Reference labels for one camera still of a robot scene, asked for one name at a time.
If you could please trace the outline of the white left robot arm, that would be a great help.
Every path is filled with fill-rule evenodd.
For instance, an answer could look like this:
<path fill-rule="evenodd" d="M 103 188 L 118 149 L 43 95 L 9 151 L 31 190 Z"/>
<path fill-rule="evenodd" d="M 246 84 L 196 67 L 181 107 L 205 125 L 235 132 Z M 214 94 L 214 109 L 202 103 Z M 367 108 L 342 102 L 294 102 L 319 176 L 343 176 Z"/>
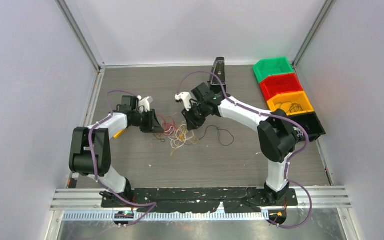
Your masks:
<path fill-rule="evenodd" d="M 128 207 L 134 197 L 130 181 L 112 166 L 110 140 L 129 127 L 138 127 L 143 133 L 163 133 L 156 111 L 151 108 L 152 102 L 151 96 L 123 96 L 121 103 L 104 119 L 73 130 L 69 169 L 115 192 L 114 200 L 121 207 Z"/>

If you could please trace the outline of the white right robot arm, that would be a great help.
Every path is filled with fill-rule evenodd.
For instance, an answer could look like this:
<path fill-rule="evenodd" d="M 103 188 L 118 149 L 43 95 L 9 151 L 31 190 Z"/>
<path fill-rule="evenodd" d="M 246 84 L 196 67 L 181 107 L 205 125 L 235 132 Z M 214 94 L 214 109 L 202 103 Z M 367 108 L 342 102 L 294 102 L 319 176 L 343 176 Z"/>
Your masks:
<path fill-rule="evenodd" d="M 286 197 L 291 180 L 288 171 L 291 158 L 298 154 L 298 142 L 310 142 L 309 135 L 297 122 L 278 109 L 274 112 L 245 104 L 222 90 L 214 93 L 202 83 L 191 92 L 178 92 L 175 101 L 183 103 L 182 115 L 189 131 L 197 130 L 209 116 L 230 119 L 258 134 L 262 154 L 268 160 L 268 174 L 264 184 L 265 198 L 271 205 L 279 205 Z"/>

